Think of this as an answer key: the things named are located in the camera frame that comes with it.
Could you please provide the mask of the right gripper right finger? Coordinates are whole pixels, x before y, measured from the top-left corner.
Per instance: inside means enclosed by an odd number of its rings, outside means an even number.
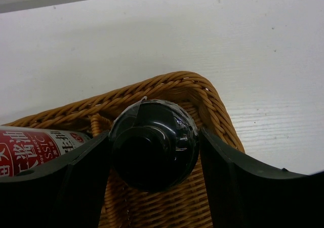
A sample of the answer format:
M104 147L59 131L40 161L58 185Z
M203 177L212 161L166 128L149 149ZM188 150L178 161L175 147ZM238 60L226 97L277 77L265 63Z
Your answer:
M323 173L260 162L201 129L200 159L214 227L323 227Z

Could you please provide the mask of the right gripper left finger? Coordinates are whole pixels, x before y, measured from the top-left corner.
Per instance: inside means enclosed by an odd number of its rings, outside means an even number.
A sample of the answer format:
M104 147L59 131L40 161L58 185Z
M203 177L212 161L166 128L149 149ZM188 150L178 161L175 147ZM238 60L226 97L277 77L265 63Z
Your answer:
M108 131L1 178L1 227L98 227L110 171Z

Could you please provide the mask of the dark soy sauce bottle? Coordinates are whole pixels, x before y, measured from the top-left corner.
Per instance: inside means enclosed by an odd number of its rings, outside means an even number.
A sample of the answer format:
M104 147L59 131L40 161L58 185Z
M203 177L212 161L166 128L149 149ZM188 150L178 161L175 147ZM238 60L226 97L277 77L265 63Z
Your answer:
M91 137L88 134L50 129L1 126L1 177L22 171L66 154Z

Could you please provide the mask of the black cap pepper shaker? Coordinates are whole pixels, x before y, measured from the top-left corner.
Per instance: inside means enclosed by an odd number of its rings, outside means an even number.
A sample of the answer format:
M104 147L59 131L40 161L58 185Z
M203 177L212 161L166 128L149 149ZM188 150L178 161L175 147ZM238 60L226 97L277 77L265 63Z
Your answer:
M143 97L128 106L109 133L112 165L132 188L158 193L182 183L194 169L198 127L176 103Z

